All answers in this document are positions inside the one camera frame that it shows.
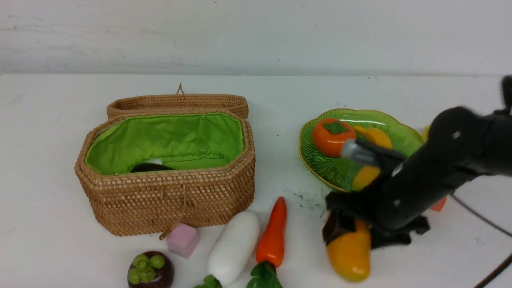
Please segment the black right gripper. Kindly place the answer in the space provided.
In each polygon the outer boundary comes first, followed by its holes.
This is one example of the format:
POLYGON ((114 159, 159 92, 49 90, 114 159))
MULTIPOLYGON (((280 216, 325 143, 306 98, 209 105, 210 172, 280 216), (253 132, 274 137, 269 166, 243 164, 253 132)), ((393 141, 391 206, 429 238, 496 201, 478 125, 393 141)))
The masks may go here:
POLYGON ((429 184, 420 178, 379 176, 361 192, 330 192, 330 211, 322 228, 325 246, 344 234, 356 231, 354 217, 377 230, 370 230, 371 249, 408 246, 411 232, 423 235, 430 230, 424 194, 429 184))

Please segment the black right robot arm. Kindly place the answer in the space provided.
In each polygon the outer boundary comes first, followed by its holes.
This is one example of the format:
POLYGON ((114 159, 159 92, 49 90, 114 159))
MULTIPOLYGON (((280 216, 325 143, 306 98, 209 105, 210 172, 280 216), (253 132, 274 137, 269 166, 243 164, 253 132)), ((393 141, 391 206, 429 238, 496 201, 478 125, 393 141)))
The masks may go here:
POLYGON ((360 192, 332 191, 322 228, 326 245, 356 232, 356 221, 368 225, 371 248, 411 243, 411 233, 430 230, 423 215, 442 198, 479 176, 511 176, 511 76, 501 81, 505 108, 485 116, 464 106, 439 113, 428 139, 410 157, 360 140, 348 141, 340 153, 380 174, 360 192))

